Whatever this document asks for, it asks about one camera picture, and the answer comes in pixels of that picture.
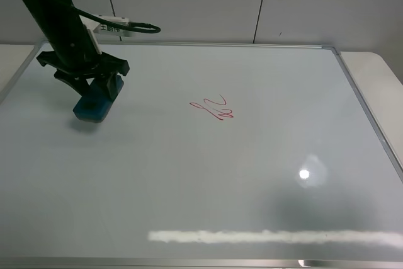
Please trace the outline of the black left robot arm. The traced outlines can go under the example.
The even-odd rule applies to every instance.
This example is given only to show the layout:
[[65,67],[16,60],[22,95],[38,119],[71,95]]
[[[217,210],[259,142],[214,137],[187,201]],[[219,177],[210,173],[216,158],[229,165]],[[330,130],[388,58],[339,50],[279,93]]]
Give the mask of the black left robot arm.
[[54,67],[55,78],[82,96],[89,94],[88,79],[93,79],[100,95],[114,101],[128,63],[96,48],[72,0],[22,1],[53,48],[39,55],[40,65]]

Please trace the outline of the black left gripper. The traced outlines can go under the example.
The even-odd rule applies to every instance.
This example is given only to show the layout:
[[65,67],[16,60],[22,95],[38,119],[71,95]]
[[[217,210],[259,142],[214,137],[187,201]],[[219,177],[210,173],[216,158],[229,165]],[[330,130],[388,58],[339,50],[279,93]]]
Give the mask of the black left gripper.
[[126,76],[130,70],[127,60],[104,52],[93,60],[63,63],[55,51],[48,51],[41,52],[37,60],[43,67],[50,65],[56,68],[54,78],[70,86],[81,96],[86,95],[90,89],[86,79],[100,77],[99,88],[110,101],[118,96],[118,74]]

